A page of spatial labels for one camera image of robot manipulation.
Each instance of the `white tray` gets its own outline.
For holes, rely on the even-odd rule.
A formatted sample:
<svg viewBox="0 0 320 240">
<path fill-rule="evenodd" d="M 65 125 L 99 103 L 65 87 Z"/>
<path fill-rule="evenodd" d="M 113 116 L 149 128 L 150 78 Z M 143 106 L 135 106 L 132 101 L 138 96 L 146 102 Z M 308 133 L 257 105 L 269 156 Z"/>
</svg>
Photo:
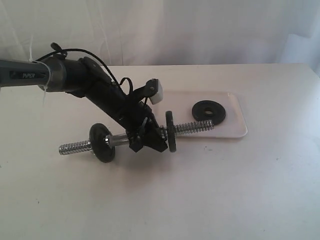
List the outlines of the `white tray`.
<svg viewBox="0 0 320 240">
<path fill-rule="evenodd" d="M 166 111 L 173 112 L 174 124 L 194 122 L 192 107 L 202 100 L 221 104 L 226 111 L 225 120 L 214 130 L 185 135 L 196 138 L 242 138 L 248 132 L 237 97 L 229 92 L 217 91 L 164 91 L 163 100 L 151 105 L 159 125 L 166 125 Z"/>
</svg>

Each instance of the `table surface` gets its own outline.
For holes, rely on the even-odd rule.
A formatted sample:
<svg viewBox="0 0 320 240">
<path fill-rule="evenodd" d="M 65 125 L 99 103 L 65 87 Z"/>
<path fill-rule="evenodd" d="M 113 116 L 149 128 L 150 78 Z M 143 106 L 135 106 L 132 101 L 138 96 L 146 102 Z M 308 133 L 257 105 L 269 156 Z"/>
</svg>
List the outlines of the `table surface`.
<svg viewBox="0 0 320 240">
<path fill-rule="evenodd" d="M 35 86 L 0 94 L 0 236 L 6 240 L 317 240 L 320 81 L 304 64 L 115 66 L 135 87 L 237 95 L 248 134 L 179 139 L 176 153 L 116 149 L 104 164 L 58 146 L 101 122 L 87 99 Z"/>
</svg>

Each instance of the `white table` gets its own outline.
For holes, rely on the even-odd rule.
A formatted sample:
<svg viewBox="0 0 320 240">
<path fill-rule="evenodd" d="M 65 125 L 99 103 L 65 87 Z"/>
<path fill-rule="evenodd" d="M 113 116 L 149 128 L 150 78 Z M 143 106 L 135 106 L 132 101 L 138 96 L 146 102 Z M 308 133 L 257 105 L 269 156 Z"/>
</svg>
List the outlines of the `white table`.
<svg viewBox="0 0 320 240">
<path fill-rule="evenodd" d="M 177 152 L 60 156 L 101 122 L 87 99 L 35 86 L 0 94 L 0 239 L 318 240 L 320 81 L 304 64 L 120 66 L 135 87 L 235 93 L 248 134 Z"/>
</svg>

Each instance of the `white backdrop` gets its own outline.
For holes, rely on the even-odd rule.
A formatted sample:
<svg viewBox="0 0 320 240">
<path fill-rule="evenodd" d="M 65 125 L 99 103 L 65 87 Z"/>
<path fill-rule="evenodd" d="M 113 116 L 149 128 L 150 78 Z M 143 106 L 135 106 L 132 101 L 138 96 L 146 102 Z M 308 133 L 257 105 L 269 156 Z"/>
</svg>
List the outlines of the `white backdrop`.
<svg viewBox="0 0 320 240">
<path fill-rule="evenodd" d="M 319 0 L 0 0 L 0 57 L 84 48 L 109 65 L 304 62 L 320 74 Z M 82 54 L 71 54 L 76 58 Z"/>
</svg>

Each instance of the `screw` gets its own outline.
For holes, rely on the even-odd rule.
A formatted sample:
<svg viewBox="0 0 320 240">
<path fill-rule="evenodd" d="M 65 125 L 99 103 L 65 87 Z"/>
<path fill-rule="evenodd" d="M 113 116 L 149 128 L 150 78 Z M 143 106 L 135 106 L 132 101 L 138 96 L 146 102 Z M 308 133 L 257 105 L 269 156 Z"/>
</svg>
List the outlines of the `screw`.
<svg viewBox="0 0 320 240">
<path fill-rule="evenodd" d="M 182 136 L 187 134 L 193 134 L 198 132 L 204 132 L 214 129 L 214 125 L 211 120 L 195 121 L 183 124 L 174 125 L 174 135 Z M 162 138 L 168 138 L 168 131 L 166 127 L 161 127 Z M 110 148 L 129 144 L 129 139 L 126 134 L 119 135 L 107 135 L 105 137 L 105 143 Z M 60 155 L 69 155 L 75 153 L 82 153 L 92 150 L 90 140 L 79 141 L 74 143 L 63 144 L 59 147 Z"/>
</svg>

